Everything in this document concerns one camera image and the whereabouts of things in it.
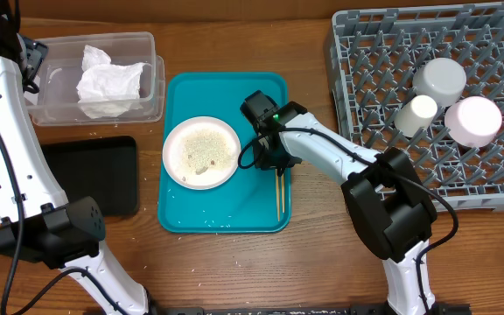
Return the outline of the wooden chopstick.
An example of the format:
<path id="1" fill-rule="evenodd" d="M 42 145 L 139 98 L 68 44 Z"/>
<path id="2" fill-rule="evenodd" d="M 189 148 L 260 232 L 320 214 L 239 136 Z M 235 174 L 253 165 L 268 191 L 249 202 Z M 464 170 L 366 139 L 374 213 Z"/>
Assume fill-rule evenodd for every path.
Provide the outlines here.
<path id="1" fill-rule="evenodd" d="M 284 173 L 280 176 L 280 202 L 281 202 L 281 213 L 285 213 L 285 186 L 284 186 Z"/>
<path id="2" fill-rule="evenodd" d="M 280 186 L 277 171 L 275 171 L 275 189 L 276 189 L 276 217 L 277 221 L 280 221 Z"/>

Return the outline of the large pink plate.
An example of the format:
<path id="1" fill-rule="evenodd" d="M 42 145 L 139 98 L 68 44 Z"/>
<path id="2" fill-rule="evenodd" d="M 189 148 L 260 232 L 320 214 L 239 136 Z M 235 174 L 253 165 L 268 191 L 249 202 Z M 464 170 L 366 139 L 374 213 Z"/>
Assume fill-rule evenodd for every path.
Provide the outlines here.
<path id="1" fill-rule="evenodd" d="M 208 190 L 235 173 L 240 139 L 226 122 L 197 116 L 178 124 L 164 140 L 163 165 L 179 185 Z"/>

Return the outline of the pale green cup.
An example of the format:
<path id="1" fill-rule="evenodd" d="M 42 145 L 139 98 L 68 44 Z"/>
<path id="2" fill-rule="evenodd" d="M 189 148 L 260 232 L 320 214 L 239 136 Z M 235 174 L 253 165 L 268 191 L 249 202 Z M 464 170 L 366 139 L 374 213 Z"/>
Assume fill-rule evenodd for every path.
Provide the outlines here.
<path id="1" fill-rule="evenodd" d="M 438 112 L 437 103 L 428 95 L 417 95 L 395 116 L 395 127 L 406 137 L 413 137 L 420 129 L 426 129 Z"/>

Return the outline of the white napkin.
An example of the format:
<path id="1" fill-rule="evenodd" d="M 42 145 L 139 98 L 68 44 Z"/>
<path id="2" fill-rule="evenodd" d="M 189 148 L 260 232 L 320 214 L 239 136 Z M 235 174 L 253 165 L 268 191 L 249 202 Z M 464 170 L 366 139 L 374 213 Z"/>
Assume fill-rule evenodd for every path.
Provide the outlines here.
<path id="1" fill-rule="evenodd" d="M 140 80 L 146 63 L 114 65 L 103 50 L 85 45 L 81 63 L 83 74 L 76 86 L 80 109 L 91 119 L 118 117 L 141 109 Z"/>

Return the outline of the grey bowl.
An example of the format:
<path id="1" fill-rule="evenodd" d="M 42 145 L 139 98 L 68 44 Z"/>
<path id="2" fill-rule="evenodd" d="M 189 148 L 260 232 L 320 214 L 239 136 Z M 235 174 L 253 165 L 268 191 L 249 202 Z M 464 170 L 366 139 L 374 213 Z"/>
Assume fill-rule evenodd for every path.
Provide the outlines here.
<path id="1" fill-rule="evenodd" d="M 458 62 L 436 58 L 415 72 L 412 86 L 417 95 L 427 95 L 439 107 L 446 108 L 459 101 L 466 82 L 466 71 Z"/>

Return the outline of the small pink saucer plate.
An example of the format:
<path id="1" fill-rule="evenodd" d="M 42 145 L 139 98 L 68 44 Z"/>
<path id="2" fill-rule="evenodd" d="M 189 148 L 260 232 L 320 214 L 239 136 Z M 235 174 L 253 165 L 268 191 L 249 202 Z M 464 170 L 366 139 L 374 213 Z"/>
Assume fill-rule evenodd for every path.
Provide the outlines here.
<path id="1" fill-rule="evenodd" d="M 465 147 L 490 144 L 502 124 L 498 106 L 485 97 L 471 96 L 450 106 L 444 116 L 449 136 Z"/>

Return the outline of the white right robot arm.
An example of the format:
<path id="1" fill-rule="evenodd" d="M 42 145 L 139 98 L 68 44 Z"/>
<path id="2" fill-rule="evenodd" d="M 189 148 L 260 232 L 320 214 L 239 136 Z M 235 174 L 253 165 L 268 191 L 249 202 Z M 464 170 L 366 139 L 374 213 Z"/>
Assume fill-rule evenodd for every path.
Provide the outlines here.
<path id="1" fill-rule="evenodd" d="M 435 303 L 424 249 L 437 218 L 410 159 L 401 150 L 372 150 L 322 125 L 291 101 L 279 107 L 261 91 L 241 105 L 256 136 L 247 143 L 252 166 L 278 177 L 307 161 L 341 188 L 363 244 L 382 259 L 388 282 L 387 314 L 429 314 Z"/>

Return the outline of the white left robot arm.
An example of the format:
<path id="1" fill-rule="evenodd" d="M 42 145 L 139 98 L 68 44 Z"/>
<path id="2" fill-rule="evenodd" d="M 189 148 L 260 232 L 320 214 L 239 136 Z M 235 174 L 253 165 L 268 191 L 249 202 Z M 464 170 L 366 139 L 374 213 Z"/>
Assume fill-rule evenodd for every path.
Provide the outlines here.
<path id="1" fill-rule="evenodd" d="M 25 105 L 45 45 L 19 33 L 18 4 L 0 1 L 0 255 L 11 257 L 0 304 L 6 313 L 20 261 L 44 263 L 73 278 L 107 314 L 159 314 L 150 293 L 133 280 L 105 242 L 96 201 L 67 198 L 53 176 Z"/>

